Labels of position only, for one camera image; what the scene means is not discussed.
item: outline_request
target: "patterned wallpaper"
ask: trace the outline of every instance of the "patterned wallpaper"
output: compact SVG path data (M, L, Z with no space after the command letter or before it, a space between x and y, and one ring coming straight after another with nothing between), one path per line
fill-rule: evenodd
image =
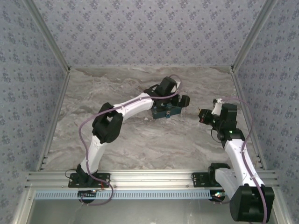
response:
M231 65L264 0L35 0L70 67Z
M281 0L238 71L270 169L299 223L299 2Z
M0 224L35 170L64 72L22 0L0 1Z

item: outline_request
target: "marble floor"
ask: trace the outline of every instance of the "marble floor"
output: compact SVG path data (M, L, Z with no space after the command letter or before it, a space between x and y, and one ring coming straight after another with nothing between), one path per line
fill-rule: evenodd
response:
M198 118L198 108L212 109L213 98L236 96L228 69L115 67L71 69L54 138L43 168L75 168L85 156L78 136L78 127L84 120L96 114L104 103L127 101L170 74L177 74L183 80L181 94L190 96L190 105L180 115L169 119L154 120L150 111L145 111L126 120L120 136L107 146L99 169L205 170L211 162L231 164L221 145L211 138L211 127L199 123ZM240 104L237 104L238 127L246 135L245 119ZM82 130L89 145L92 122ZM257 164L251 142L247 146L253 163Z

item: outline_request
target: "metal frame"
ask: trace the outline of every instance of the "metal frame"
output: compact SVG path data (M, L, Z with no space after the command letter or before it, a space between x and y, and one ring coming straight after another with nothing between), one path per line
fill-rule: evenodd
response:
M275 7L278 0L266 0L263 7L261 8L254 24L252 25L249 34L247 35L241 49L238 52L238 55L235 58L233 63L234 71L238 71L242 62L246 58L250 48L252 47L254 41L256 40L258 34L262 30L264 24L266 23L270 13Z
M232 71L231 74L232 74L232 79L233 79L233 82L234 82L234 85L235 85L235 89L236 89L238 98L240 98L242 100L246 100L245 96L244 96L244 93L242 91L242 86L241 86L241 83L240 83L240 80L239 80L238 76L235 74L234 71ZM244 118L245 118L245 121L246 121L247 128L248 128L248 130L250 130L250 128L251 128L251 115L250 115L249 108L243 102L240 102L240 103L241 103L241 107L242 107L242 111L243 111L243 115L244 115ZM255 152L256 152L256 154L258 154L258 156L260 158L260 162L262 164L262 167L264 169L268 169L267 164L266 164L266 160L265 160L264 155L263 155L261 145L260 145L258 137L257 137L256 130L255 130L254 127L252 129L252 133L251 133L250 138L251 138L251 141L252 141L253 148L254 148Z
M220 189L194 188L190 176L193 172L202 172L198 170L119 170L107 172L111 173L111 184L116 191L154 190L158 192L160 190L189 190L194 192L196 190ZM264 183L275 190L276 198L273 204L273 211L277 224L292 224L284 201L281 201L282 196L275 171L261 169L257 172ZM65 177L63 171L30 172L25 185L25 191L21 196L13 224L24 224L27 222L34 197L39 191L57 190L59 192L65 191L66 193L74 191L74 189L67 187L68 178Z
M43 20L42 15L38 11L35 3L33 2L33 0L23 0L23 2L24 2L24 5L26 6L26 8L28 9L29 13L31 14L32 19L34 20L37 27L41 31L44 39L46 40L46 42L48 44L48 46L53 51L53 54L55 55L55 57L58 60L59 64L61 65L63 70L65 72L67 72L69 70L69 66L67 65L63 54L61 53L57 43L54 40L54 37L52 36L50 30L48 29L45 21Z
M40 171L42 169L43 160L45 159L45 155L48 154L48 152L50 150L51 143L52 143L53 136L54 136L54 132L55 132L56 125L57 125L58 116L60 114L60 109L61 109L62 103L64 101L64 95L65 95L69 80L70 80L70 72L67 71L66 74L65 74L63 83L62 83L62 87L61 87L61 90L60 90L60 93L59 93L58 101L56 103L54 114L53 114L53 117L51 119L50 128L48 130L48 133L47 133L47 136L46 136L46 139L45 139L45 142L43 144L42 151L41 151L41 155L40 155L38 163L37 163L37 167L36 167L37 171Z

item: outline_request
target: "small blue object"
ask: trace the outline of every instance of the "small blue object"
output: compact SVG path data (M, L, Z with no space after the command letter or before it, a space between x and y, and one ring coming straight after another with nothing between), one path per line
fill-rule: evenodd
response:
M158 118L170 118L172 115L180 114L182 112L182 108L178 106L161 106L154 107L151 109L153 119Z

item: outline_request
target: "black joint housing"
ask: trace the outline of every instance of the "black joint housing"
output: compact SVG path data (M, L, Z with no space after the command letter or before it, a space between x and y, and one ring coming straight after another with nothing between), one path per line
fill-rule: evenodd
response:
M112 108L113 106L110 103L105 103L99 113ZM123 116L117 111L97 116L93 121L93 135L98 137L101 144L113 142L120 134L122 121Z
M241 139L245 141L245 137L243 132L236 128L236 129L222 129L217 132L217 138L221 141L222 146L225 146L226 141L231 141L232 139Z
M171 91L176 85L177 82L167 76L159 85L156 84L143 92L149 94L151 97L167 97L171 95Z
M187 95L182 95L181 97L179 95L176 95L171 98L171 104L173 106L178 106L178 107L187 107L189 106L190 103L190 97Z
M237 105L222 104L220 120L222 122L221 129L235 129L237 126Z
M274 201L274 191L271 187L261 186L267 205L267 222L270 219ZM263 202L257 187L239 186L229 203L230 214L236 222L263 221Z
M90 175L88 175L88 173L84 172L84 170L81 168L81 164L77 166L76 173L78 174L76 182L80 186L88 187L93 183L94 179L91 178Z
M211 125L211 126L213 126L214 116L213 116L211 110L200 109L198 117L199 117L199 122L200 123L203 123L205 125Z
M215 180L215 172L216 172L216 169L219 169L219 168L230 169L230 166L226 163L211 163L211 165L209 166L209 168L207 170L211 184L217 184L217 181Z
M213 99L213 107L215 107L216 103L218 102L217 99Z
M165 77L160 85L155 89L156 94L161 97L167 97L171 94L172 89L177 85L177 82L170 77Z

